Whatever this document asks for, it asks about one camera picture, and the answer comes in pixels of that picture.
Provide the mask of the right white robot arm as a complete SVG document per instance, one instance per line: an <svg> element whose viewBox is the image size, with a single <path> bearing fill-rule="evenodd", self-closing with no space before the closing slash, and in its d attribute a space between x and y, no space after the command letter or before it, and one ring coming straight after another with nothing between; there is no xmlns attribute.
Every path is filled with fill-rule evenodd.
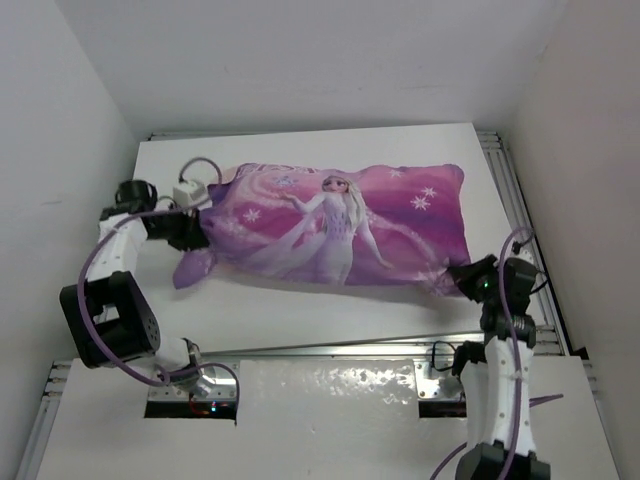
<svg viewBox="0 0 640 480"><path fill-rule="evenodd" d="M456 349L452 375L462 384L467 441L457 479L549 479L530 419L529 383L537 329L527 314L536 267L520 258L503 264L489 255L451 267L460 292L482 306L481 342Z"/></svg>

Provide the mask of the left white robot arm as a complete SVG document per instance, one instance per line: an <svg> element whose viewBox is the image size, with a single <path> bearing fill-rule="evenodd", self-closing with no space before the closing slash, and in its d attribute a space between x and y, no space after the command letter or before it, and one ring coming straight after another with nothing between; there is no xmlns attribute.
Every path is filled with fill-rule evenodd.
<svg viewBox="0 0 640 480"><path fill-rule="evenodd" d="M113 204L101 211L99 240L78 280L59 294L83 364L118 368L152 387L195 378L197 349L187 339L161 333L135 279L139 253L148 240L185 252L209 244L199 225L198 210L210 199L204 184L180 181L165 209L160 199L144 180L121 183Z"/></svg>

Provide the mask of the pink printed pillowcase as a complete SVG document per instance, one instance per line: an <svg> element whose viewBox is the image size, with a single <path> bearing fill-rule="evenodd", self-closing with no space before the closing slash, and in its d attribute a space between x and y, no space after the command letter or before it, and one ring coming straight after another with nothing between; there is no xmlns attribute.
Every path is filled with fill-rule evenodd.
<svg viewBox="0 0 640 480"><path fill-rule="evenodd" d="M183 255L173 285L191 287L222 264L287 282L417 285L457 296L448 270L470 262L463 183L454 164L240 165L209 185L211 204L197 221L208 244Z"/></svg>

